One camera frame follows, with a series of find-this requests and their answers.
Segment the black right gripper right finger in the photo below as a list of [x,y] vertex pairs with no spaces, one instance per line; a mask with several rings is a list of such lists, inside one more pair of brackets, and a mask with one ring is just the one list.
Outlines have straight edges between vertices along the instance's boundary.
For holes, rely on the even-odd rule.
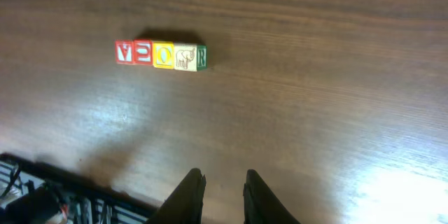
[[246,173],[243,197],[245,224],[300,224],[254,169]]

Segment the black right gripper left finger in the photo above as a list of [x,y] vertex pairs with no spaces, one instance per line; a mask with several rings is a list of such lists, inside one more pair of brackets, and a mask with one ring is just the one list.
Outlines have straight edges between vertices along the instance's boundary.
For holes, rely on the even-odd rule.
[[191,169],[146,224],[201,224],[206,177]]

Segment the natural block brown picture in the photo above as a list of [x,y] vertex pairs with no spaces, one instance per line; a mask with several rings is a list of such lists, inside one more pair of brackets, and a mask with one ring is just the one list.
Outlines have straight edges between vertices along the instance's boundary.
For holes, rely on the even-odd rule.
[[174,69],[179,71],[201,71],[207,68],[205,45],[175,43]]

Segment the red letter U block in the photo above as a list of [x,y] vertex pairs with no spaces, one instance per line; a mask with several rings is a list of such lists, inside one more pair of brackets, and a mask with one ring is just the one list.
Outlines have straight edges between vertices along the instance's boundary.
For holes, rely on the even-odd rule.
[[153,64],[152,41],[151,40],[134,40],[134,63],[141,65]]

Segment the yellow wooden block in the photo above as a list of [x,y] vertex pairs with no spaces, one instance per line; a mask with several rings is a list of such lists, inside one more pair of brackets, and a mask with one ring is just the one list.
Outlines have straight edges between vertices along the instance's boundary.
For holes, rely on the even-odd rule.
[[174,69],[174,44],[172,42],[153,42],[153,66],[159,69]]

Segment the red letter A block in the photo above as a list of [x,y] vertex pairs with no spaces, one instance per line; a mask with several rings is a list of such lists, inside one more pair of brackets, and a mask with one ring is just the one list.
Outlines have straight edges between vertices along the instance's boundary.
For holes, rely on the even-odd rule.
[[115,41],[115,61],[118,64],[134,64],[134,43],[130,40]]

